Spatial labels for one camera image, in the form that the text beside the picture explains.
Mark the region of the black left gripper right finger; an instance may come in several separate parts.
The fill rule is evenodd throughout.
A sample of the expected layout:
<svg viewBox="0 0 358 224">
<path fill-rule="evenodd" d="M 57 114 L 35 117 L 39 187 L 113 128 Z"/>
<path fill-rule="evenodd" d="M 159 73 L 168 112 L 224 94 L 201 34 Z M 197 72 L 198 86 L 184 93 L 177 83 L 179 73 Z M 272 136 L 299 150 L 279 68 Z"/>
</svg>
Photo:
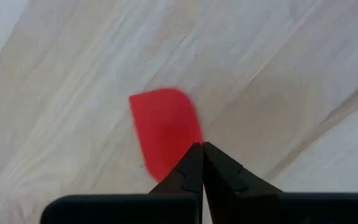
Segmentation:
<svg viewBox="0 0 358 224">
<path fill-rule="evenodd" d="M 244 168 L 242 164 L 210 142 L 204 142 L 203 148 L 206 159 L 204 165 L 209 166 L 205 168 L 205 174 L 212 175 L 213 180 L 224 184 L 230 193 L 239 197 L 282 193 L 280 189 Z"/>
</svg>

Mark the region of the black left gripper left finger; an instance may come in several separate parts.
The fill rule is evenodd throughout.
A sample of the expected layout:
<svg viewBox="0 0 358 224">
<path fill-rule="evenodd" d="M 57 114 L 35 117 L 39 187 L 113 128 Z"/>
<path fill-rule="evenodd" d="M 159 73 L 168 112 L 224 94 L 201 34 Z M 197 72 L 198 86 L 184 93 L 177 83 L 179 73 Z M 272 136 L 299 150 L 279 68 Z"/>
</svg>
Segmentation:
<svg viewBox="0 0 358 224">
<path fill-rule="evenodd" d="M 203 194 L 203 147 L 191 145 L 178 164 L 149 194 Z"/>
</svg>

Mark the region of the red silicone spatula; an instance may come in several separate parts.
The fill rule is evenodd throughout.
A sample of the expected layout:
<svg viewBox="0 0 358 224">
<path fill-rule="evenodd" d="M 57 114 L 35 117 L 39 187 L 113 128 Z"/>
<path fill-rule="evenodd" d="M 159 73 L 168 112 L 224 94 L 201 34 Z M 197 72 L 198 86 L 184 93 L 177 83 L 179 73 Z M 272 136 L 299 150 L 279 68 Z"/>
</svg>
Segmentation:
<svg viewBox="0 0 358 224">
<path fill-rule="evenodd" d="M 161 182 L 192 144 L 203 142 L 196 108 L 177 88 L 131 95 L 129 106 L 145 166 Z"/>
</svg>

